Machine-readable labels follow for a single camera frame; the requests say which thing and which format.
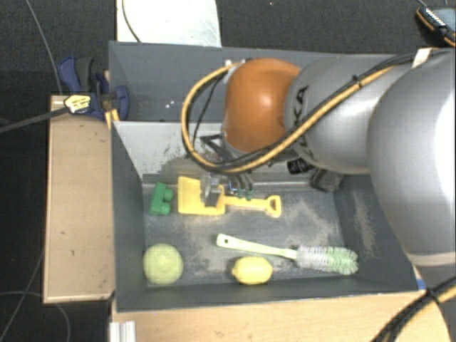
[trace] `white paper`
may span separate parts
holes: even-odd
[[[117,0],[117,40],[135,42]],[[124,0],[128,21],[143,43],[220,47],[215,0]]]

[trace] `yellow lemon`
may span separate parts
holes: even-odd
[[[236,261],[232,274],[242,284],[263,284],[271,278],[272,266],[264,257],[245,256]]]
[[[179,251],[165,243],[149,247],[142,262],[146,277],[158,285],[172,284],[181,277],[184,270]]]

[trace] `wooden board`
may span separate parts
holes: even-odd
[[[62,106],[53,97],[52,110]],[[45,303],[107,299],[114,290],[108,133],[84,115],[50,123]]]

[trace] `white brush handle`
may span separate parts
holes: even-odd
[[[217,236],[217,246],[238,249],[239,251],[256,252],[259,254],[273,254],[287,259],[296,259],[297,255],[297,252],[293,249],[281,249],[264,246],[263,244],[244,241],[243,239],[234,238],[222,233]]]

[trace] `green ball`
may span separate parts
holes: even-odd
[[[142,262],[146,277],[158,285],[172,284],[181,277],[184,270],[179,251],[165,243],[149,247]]]

